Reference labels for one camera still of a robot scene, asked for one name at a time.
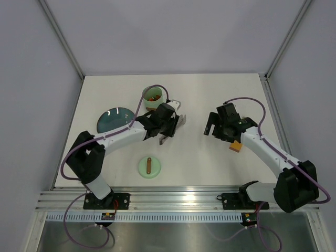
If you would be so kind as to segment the toy orange carrot piece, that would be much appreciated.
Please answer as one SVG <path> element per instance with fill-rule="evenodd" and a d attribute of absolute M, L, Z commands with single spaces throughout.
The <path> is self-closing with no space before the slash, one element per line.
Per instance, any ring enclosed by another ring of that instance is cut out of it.
<path fill-rule="evenodd" d="M 150 97 L 150 98 L 148 99 L 148 101 L 149 101 L 149 102 L 155 102 L 155 101 L 159 100 L 160 97 L 161 97 L 161 96 L 156 95 L 155 97 Z"/>

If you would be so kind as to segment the green cylindrical lunch container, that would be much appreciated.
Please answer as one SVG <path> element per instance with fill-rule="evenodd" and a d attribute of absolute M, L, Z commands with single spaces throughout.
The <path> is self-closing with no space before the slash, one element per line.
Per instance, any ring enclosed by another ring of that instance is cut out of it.
<path fill-rule="evenodd" d="M 153 111 L 162 103 L 166 103 L 167 89 L 163 86 L 148 86 L 143 92 L 143 104 L 147 111 Z"/>

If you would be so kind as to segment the green round lid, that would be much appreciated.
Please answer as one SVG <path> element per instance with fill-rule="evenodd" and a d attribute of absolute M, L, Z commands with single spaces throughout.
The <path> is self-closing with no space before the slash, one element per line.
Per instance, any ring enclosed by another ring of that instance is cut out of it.
<path fill-rule="evenodd" d="M 154 156 L 145 156 L 138 162 L 138 173 L 145 179 L 153 179 L 161 172 L 161 163 Z"/>

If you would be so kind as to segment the metal tongs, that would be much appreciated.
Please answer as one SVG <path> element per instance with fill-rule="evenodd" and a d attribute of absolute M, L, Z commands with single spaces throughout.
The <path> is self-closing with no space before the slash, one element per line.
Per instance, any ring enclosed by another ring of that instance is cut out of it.
<path fill-rule="evenodd" d="M 186 123 L 186 115 L 180 115 L 178 120 L 172 124 L 172 127 L 169 128 L 167 132 L 164 132 L 159 138 L 159 145 L 163 145 L 168 138 L 172 138 L 176 131 L 181 128 Z"/>

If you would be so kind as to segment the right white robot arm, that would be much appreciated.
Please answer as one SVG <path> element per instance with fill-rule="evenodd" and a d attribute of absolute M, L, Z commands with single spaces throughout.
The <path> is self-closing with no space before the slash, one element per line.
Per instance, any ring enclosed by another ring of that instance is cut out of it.
<path fill-rule="evenodd" d="M 254 209 L 262 202 L 277 204 L 284 212 L 312 203 L 319 197 L 316 167 L 310 161 L 301 162 L 262 136 L 257 123 L 241 118 L 232 103 L 210 112 L 204 130 L 225 142 L 241 143 L 257 155 L 273 172 L 276 183 L 251 181 L 239 187 L 237 193 L 223 193 L 217 198 L 224 209 Z"/>

